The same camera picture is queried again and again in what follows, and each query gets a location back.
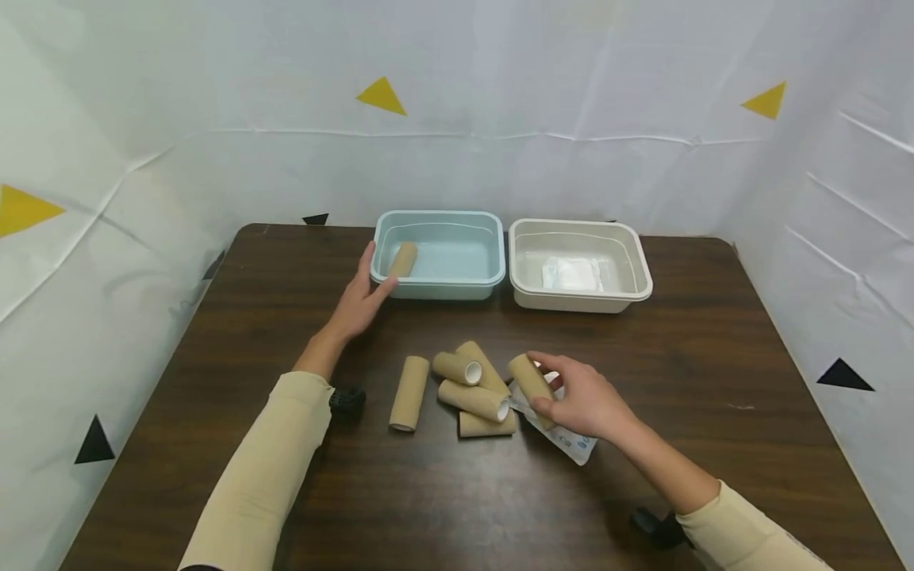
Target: dark brown table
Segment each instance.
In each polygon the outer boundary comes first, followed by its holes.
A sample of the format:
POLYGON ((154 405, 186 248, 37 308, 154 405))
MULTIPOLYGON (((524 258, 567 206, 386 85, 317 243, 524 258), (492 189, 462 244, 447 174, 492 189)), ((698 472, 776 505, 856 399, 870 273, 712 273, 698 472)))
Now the dark brown table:
MULTIPOLYGON (((329 317, 369 228, 244 227, 65 570, 175 569, 204 503, 276 378, 329 317)), ((482 302, 389 301, 344 353, 362 386, 335 419, 287 522, 277 569, 698 569, 627 523, 666 506, 611 445, 576 466, 531 427, 458 440, 429 383, 418 431, 388 430, 403 359, 475 339, 506 375, 527 349, 591 363, 635 412, 835 569, 902 569, 726 243, 645 238, 654 295, 619 315, 482 302)))

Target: long sleeve shirt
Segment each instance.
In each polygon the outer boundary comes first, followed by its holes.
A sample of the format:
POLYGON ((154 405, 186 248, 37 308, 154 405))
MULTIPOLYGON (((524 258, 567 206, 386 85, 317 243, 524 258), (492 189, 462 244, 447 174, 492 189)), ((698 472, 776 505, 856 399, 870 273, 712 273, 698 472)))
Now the long sleeve shirt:
MULTIPOLYGON (((280 377, 209 496, 179 569, 272 569, 282 525, 330 424, 333 391, 312 373, 280 377)), ((723 483, 717 498, 676 519, 708 569, 830 568, 723 483)))

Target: toilet paper roll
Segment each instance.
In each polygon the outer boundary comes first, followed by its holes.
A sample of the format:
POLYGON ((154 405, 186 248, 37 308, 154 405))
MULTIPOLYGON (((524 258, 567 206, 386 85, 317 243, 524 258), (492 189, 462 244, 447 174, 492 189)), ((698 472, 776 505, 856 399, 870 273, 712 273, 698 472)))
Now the toilet paper roll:
POLYGON ((394 397, 394 407, 390 410, 391 428, 413 432, 419 423, 419 411, 422 408, 422 395, 425 394, 425 382, 429 378, 429 362, 422 357, 410 356, 403 363, 403 372, 394 397))
POLYGON ((416 256, 418 255, 419 248, 417 248, 416 244, 413 242, 403 242, 400 244, 400 249, 397 250, 397 255, 394 256, 394 261, 390 264, 388 277, 408 278, 409 273, 412 272, 412 265, 416 262, 416 256))
POLYGON ((517 414, 508 411, 508 416, 501 422, 492 422, 485 418, 477 417, 469 412, 461 411, 458 416, 459 433, 462 439, 472 439, 480 436, 504 436, 517 432, 517 414))
POLYGON ((457 347, 456 353, 465 357, 470 357, 483 368, 483 378, 480 379, 479 386, 487 388, 497 395, 507 397, 511 394, 511 389, 509 389, 508 385, 505 384, 505 381, 502 380, 501 375, 499 375, 498 371, 495 370, 495 367, 492 366, 492 362, 485 356, 485 353, 483 353, 483 350, 476 341, 468 341, 457 347))
MULTIPOLYGON (((520 385, 520 390, 524 393, 528 402, 533 402, 536 397, 556 399, 552 389, 549 388, 546 378, 543 377, 537 366, 525 354, 520 354, 511 359, 511 362, 508 363, 508 370, 511 371, 511 375, 514 376, 517 384, 520 385)), ((537 413, 537 418, 539 419, 539 424, 545 430, 555 426, 554 422, 543 415, 537 413)))
POLYGON ((441 381, 438 399, 493 422, 502 422, 511 412, 508 397, 501 397, 487 388, 461 385, 448 379, 441 381))
POLYGON ((431 361, 431 370, 461 385, 476 386, 483 378, 483 366, 461 354, 436 354, 431 361))

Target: yellow triangle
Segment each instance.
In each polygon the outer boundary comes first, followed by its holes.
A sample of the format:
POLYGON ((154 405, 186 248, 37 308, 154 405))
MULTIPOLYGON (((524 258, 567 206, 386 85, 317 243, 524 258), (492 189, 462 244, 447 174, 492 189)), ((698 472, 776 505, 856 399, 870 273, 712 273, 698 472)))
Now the yellow triangle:
POLYGON ((761 95, 756 95, 752 99, 746 101, 743 103, 743 107, 749 111, 755 111, 759 115, 764 115, 769 119, 777 119, 778 112, 781 110, 781 99, 784 97, 784 90, 786 88, 787 81, 782 81, 761 95))
POLYGON ((0 187, 0 238, 33 227, 64 212, 64 209, 35 198, 12 186, 0 187))
POLYGON ((390 87, 390 82, 386 77, 369 85, 368 89, 362 91, 356 99, 363 103, 367 103, 368 105, 379 107, 384 111, 406 115, 406 111, 403 109, 403 106, 399 104, 397 94, 394 93, 394 90, 390 87))

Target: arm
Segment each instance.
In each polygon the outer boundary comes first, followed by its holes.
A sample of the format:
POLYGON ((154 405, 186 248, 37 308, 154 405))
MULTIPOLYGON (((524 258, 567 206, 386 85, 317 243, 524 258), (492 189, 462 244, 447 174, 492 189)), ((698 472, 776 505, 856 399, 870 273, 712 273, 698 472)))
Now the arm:
POLYGON ((330 424, 327 379, 346 344, 362 333, 397 285, 371 292, 368 245, 327 325, 280 377, 209 496, 179 569, 272 569, 276 544, 314 451, 330 424))
POLYGON ((734 571, 830 568, 642 423, 592 366, 565 356, 535 352, 529 356, 542 364, 544 372, 558 371, 565 386, 562 400, 535 398, 530 403, 533 409, 565 428, 619 448, 670 503, 703 560, 734 571))

